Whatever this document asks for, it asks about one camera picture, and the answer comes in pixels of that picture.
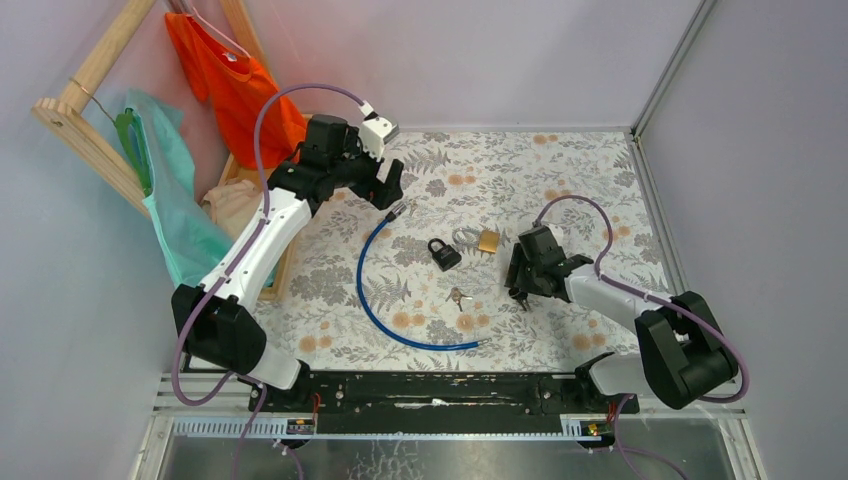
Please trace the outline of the black headed key pair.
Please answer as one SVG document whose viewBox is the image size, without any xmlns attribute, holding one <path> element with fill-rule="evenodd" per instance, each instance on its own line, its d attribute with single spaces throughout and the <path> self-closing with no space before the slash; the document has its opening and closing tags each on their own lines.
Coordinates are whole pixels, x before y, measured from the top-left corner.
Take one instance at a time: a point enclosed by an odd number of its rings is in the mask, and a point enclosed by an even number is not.
<svg viewBox="0 0 848 480">
<path fill-rule="evenodd" d="M 527 295 L 524 292 L 519 292 L 516 296 L 513 296 L 513 300 L 519 304 L 520 308 L 524 312 L 530 311 L 530 305 L 528 303 Z"/>
</svg>

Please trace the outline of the blue cable lock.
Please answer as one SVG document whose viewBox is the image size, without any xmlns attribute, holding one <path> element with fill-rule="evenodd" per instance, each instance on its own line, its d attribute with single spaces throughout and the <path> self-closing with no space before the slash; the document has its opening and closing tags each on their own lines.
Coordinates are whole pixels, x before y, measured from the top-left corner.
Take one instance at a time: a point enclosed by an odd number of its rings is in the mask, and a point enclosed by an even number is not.
<svg viewBox="0 0 848 480">
<path fill-rule="evenodd" d="M 356 293 L 368 319 L 390 339 L 416 350 L 460 352 L 492 342 L 479 335 L 482 325 L 474 313 L 473 297 L 463 301 L 463 312 L 446 300 L 452 287 L 430 282 L 436 273 L 426 265 L 424 241 L 408 233 L 387 232 L 408 215 L 403 201 L 389 209 L 372 232 L 356 262 Z"/>
</svg>

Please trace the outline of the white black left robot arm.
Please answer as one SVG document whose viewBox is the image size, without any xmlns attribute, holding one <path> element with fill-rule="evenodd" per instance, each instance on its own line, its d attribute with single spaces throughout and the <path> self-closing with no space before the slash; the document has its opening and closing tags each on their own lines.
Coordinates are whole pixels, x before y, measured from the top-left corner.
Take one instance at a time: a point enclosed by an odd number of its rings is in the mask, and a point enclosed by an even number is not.
<svg viewBox="0 0 848 480">
<path fill-rule="evenodd" d="M 398 125 L 371 113 L 360 126 L 331 115 L 314 115 L 291 159 L 267 181 L 262 201 L 224 259 L 196 286 L 172 295 L 181 351 L 272 387 L 272 398 L 288 411 L 309 401 L 310 385 L 299 377 L 302 363 L 271 345 L 253 316 L 255 305 L 280 257 L 336 190 L 348 188 L 379 210 L 403 196 L 404 165 L 393 160 L 378 176 L 386 146 Z"/>
</svg>

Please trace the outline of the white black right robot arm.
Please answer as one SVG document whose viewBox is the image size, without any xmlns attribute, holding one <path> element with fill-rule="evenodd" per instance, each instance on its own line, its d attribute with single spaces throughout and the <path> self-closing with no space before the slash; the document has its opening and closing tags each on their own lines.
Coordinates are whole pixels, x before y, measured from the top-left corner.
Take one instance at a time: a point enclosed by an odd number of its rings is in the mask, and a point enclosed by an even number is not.
<svg viewBox="0 0 848 480">
<path fill-rule="evenodd" d="M 535 226 L 518 237 L 505 286 L 519 302 L 555 298 L 597 312 L 635 334 L 635 354 L 611 354 L 585 364 L 573 386 L 575 402 L 597 412 L 618 394 L 653 395 L 682 409 L 706 398 L 741 372 L 719 339 L 721 330 L 705 299 L 640 293 L 616 278 L 599 276 L 584 255 L 566 255 L 552 231 Z"/>
</svg>

